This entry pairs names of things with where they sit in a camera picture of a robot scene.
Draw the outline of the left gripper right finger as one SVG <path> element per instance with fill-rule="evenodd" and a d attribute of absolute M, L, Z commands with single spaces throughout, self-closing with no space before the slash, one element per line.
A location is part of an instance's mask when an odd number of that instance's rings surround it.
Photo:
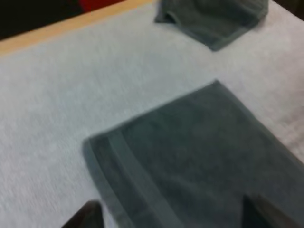
<path fill-rule="evenodd" d="M 243 228 L 302 228 L 304 216 L 295 215 L 294 205 L 280 204 L 262 195 L 244 195 Z"/>

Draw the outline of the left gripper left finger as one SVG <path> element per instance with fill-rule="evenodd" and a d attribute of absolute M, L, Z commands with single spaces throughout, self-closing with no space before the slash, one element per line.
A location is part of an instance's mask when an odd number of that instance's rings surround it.
<path fill-rule="evenodd" d="M 62 228 L 104 228 L 102 205 L 97 200 L 86 202 Z"/>

